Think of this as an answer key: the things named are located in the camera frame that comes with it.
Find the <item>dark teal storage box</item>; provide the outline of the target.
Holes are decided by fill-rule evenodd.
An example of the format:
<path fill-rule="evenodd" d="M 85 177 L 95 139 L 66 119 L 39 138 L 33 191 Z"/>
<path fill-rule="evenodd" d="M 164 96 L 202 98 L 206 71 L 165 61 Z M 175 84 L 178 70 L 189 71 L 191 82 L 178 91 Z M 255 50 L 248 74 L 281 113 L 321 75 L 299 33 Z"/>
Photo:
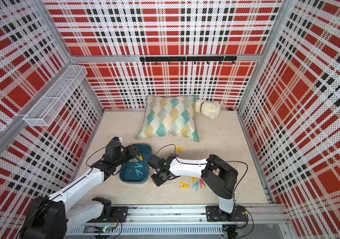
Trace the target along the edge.
<path fill-rule="evenodd" d="M 137 155 L 122 165 L 119 178 L 124 183 L 143 184 L 149 177 L 148 160 L 152 155 L 152 148 L 148 144 L 133 144 L 137 148 Z"/>

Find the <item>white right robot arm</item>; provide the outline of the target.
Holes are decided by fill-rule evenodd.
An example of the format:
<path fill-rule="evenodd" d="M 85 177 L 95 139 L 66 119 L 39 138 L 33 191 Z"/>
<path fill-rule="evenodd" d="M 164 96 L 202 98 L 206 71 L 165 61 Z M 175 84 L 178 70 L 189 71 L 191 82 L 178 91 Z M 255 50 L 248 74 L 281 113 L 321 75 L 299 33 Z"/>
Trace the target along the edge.
<path fill-rule="evenodd" d="M 227 214 L 233 213 L 238 171 L 220 157 L 211 154 L 209 158 L 201 160 L 180 159 L 176 156 L 164 159 L 153 154 L 148 166 L 154 171 L 151 178 L 158 187 L 174 177 L 201 179 L 219 197 L 219 209 Z"/>

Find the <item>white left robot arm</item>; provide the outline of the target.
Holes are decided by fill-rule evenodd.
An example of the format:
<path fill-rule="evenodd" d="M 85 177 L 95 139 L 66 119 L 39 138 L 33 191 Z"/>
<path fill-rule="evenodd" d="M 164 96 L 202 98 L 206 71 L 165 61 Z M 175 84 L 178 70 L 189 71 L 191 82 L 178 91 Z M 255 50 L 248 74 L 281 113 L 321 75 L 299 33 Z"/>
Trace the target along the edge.
<path fill-rule="evenodd" d="M 38 196 L 32 200 L 17 238 L 62 239 L 67 232 L 90 220 L 114 218 L 111 201 L 105 198 L 95 197 L 83 206 L 76 206 L 76 203 L 137 153 L 137 146 L 123 146 L 118 137 L 113 138 L 106 145 L 102 158 L 82 176 L 49 196 Z"/>

